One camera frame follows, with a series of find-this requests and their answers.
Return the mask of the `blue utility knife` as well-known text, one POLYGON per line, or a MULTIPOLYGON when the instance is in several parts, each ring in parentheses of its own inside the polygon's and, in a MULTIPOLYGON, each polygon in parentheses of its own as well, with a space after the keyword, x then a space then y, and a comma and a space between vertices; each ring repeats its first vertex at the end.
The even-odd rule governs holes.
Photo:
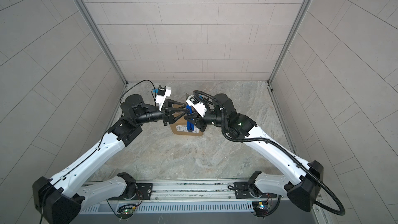
POLYGON ((186 109, 188 110, 187 112, 187 131, 188 132, 193 132, 195 130, 195 126, 192 123, 191 119, 189 118, 189 116, 193 113, 192 107, 187 105, 186 109))

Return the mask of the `brown cardboard express box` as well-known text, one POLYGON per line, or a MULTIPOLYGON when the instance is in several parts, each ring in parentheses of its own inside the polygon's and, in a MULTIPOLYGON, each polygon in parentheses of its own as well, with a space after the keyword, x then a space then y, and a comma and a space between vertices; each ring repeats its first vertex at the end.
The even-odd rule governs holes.
POLYGON ((198 127, 184 119, 185 115, 195 113, 195 110, 190 106, 187 106, 186 110, 188 111, 186 114, 179 118, 175 123, 170 124, 171 131, 176 135, 202 136, 203 132, 200 131, 198 127))

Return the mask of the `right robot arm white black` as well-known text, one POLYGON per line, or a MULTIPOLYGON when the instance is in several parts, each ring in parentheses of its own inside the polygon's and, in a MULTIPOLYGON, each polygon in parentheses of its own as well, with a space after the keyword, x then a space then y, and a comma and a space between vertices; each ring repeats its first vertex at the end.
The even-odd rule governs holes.
POLYGON ((201 131, 207 125, 222 129, 226 139, 244 143, 256 150, 278 168, 283 175, 267 175, 256 171, 241 190, 254 198, 277 195, 288 198, 295 206, 310 212, 320 192, 320 186, 308 175, 315 173, 323 178, 323 167, 318 162, 308 162, 286 150, 267 135, 257 123, 236 111, 232 100, 224 93, 215 96, 199 92, 188 96, 186 103, 195 112, 185 118, 201 131))

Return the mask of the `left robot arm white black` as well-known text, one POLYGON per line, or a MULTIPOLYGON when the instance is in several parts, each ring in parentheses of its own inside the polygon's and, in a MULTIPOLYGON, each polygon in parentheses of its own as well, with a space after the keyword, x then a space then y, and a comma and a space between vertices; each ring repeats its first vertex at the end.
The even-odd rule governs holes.
POLYGON ((159 95, 155 105, 144 103, 139 94, 128 96, 121 104, 122 116, 112 125, 92 148, 51 178, 40 177, 34 182, 34 206, 41 220, 50 224, 69 224, 83 209, 110 198, 134 199, 136 179, 122 172, 112 179, 87 188, 83 184, 107 160, 130 145, 142 132, 142 125, 163 121, 175 123, 180 112, 188 113, 187 105, 159 95))

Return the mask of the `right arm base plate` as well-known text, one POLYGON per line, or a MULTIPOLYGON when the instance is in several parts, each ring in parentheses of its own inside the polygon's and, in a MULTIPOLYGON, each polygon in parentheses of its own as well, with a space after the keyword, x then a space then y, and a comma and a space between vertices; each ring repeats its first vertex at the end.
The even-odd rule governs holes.
POLYGON ((243 181, 234 182, 232 185, 229 185, 229 189, 235 193, 236 199, 278 199, 278 195, 272 193, 261 194, 256 197, 249 191, 248 184, 243 181))

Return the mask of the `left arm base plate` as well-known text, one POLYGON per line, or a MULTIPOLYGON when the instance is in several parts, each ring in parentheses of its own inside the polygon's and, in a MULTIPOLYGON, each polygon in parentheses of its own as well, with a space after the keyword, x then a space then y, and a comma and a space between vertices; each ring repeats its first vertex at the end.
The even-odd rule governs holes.
POLYGON ((110 198, 111 201, 149 200, 152 193, 152 183, 130 183, 122 195, 110 198))

